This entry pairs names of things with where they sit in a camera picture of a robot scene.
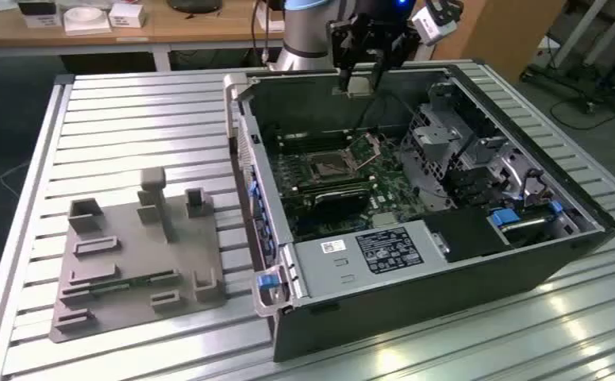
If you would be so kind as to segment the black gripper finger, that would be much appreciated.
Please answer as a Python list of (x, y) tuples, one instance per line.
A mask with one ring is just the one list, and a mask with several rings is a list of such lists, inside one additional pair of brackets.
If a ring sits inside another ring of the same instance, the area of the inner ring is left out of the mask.
[(371, 74), (371, 87), (379, 87), (383, 74), (391, 69), (401, 68), (407, 58), (418, 50), (419, 35), (401, 34), (395, 38), (386, 38), (374, 48), (377, 58)]
[(361, 55), (363, 18), (351, 17), (327, 24), (333, 66), (339, 72), (339, 89), (347, 92), (351, 73)]

